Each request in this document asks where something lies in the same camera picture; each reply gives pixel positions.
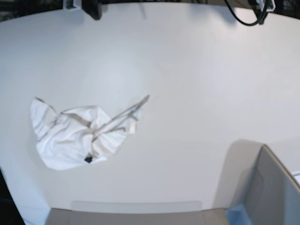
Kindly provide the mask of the white t-shirt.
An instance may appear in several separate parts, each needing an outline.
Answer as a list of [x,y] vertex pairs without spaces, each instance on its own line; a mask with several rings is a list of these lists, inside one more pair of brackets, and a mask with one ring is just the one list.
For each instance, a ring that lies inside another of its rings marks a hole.
[[149,96],[111,118],[97,105],[60,113],[39,98],[33,99],[30,118],[37,152],[44,164],[57,171],[106,161],[129,134],[136,131]]

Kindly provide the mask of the grey cardboard box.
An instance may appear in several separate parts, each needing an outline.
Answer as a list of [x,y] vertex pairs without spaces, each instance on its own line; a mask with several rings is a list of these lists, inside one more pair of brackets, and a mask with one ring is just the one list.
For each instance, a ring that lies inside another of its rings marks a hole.
[[266,144],[237,140],[226,154],[213,207],[225,209],[231,225],[298,225],[300,185]]

